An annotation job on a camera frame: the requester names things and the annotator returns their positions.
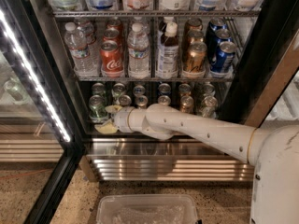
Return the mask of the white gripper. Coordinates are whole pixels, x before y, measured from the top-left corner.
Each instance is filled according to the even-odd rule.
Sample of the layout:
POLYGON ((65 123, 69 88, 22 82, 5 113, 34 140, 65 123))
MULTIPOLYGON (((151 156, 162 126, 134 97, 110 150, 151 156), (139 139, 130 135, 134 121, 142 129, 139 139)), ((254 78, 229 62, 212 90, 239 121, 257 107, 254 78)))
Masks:
POLYGON ((129 125, 129 118, 133 107, 122 107, 121 105, 109 105, 105 107, 107 113, 116 114, 114 117, 114 123, 111 119, 107 120, 103 124, 95 124, 94 128, 101 134, 113 134, 119 130, 122 133, 132 133, 132 129, 129 125))

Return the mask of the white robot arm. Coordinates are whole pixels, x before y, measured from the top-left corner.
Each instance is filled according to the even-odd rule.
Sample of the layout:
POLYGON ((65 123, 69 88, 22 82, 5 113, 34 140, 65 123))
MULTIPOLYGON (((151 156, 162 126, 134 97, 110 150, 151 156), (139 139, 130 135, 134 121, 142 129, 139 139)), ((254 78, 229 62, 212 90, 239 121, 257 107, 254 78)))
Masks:
POLYGON ((184 133, 254 167, 250 224, 299 224, 299 126, 254 128, 183 113, 167 105, 111 105, 102 134, 140 132, 159 140, 184 133))

